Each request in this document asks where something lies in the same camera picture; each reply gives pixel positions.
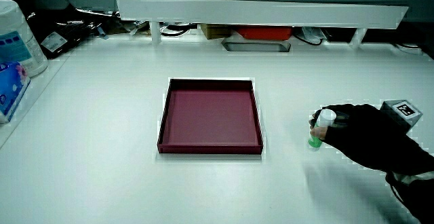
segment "black cable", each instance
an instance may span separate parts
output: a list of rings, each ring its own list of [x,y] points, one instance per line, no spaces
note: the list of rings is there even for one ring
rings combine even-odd
[[[165,36],[165,37],[177,37],[177,36],[181,36],[182,34],[186,33],[189,30],[184,30],[184,31],[180,31],[178,33],[165,33],[165,32],[161,32],[161,35]]]
[[[185,31],[190,29],[197,29],[197,24],[182,24],[182,25],[169,24],[166,27],[166,29],[171,31]]]
[[[178,33],[165,33],[164,29],[163,29],[163,30],[161,30],[161,35],[163,35],[165,37],[178,37],[178,36],[181,36],[182,34],[185,34],[190,29],[197,29],[197,24],[182,24],[182,25],[169,24],[168,26],[165,27],[165,29],[171,30],[171,31],[179,31],[179,32]]]
[[[300,41],[302,41],[302,42],[305,42],[305,43],[307,43],[307,44],[309,44],[309,45],[321,45],[321,43],[323,42],[323,39],[320,39],[319,40],[319,43],[311,43],[311,42],[309,42],[309,41],[306,41],[306,40],[304,40],[304,39],[302,39],[302,38],[299,38],[297,35],[295,35],[295,34],[292,34],[293,36],[295,36],[295,38],[297,38],[298,40],[300,40]]]
[[[402,43],[396,43],[396,45],[400,45],[401,47],[405,47],[405,48],[419,48],[418,46],[412,47],[412,46],[404,45]]]

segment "white bottle cap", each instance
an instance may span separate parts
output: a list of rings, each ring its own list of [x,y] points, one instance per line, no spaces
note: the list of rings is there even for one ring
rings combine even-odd
[[[320,127],[331,126],[336,119],[336,113],[331,109],[323,109],[318,116],[317,125]]]
[[[0,0],[0,35],[19,29],[26,22],[26,18],[12,0]]]

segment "blue packaging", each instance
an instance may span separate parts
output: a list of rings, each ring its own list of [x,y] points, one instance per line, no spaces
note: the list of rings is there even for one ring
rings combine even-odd
[[[30,78],[19,62],[0,64],[0,123],[10,122],[29,83]]]

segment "shelf leg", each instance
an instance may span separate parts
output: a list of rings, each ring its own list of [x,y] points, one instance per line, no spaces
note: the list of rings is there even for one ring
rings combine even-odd
[[[355,30],[353,38],[349,44],[350,47],[352,47],[353,49],[359,48],[359,46],[361,44],[361,40],[363,40],[363,38],[365,37],[367,30],[368,30],[367,28],[357,28],[357,30]]]
[[[151,21],[151,38],[152,44],[157,45],[161,43],[160,23],[158,21]]]

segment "red container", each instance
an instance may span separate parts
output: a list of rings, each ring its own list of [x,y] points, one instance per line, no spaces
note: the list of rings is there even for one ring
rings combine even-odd
[[[261,154],[252,81],[171,79],[159,153]]]
[[[292,34],[289,26],[238,26],[235,30],[246,39],[288,40]]]

